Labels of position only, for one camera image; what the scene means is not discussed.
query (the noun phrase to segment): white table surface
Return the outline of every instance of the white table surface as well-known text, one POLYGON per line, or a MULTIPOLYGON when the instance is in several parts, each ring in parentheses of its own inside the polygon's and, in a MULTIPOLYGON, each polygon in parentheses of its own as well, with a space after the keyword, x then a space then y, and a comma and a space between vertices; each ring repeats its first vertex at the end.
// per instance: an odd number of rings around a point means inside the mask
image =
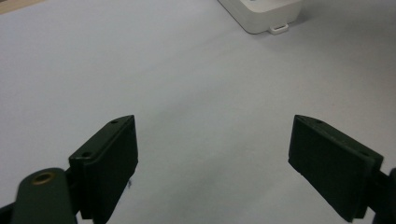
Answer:
MULTIPOLYGON (((108 223, 345 223, 288 164, 293 116, 396 166, 396 2, 305 0, 282 35, 216 0, 48 0, 0 16, 0 205, 134 114, 138 168, 108 223)), ((369 209, 363 220, 371 223, 369 209)))

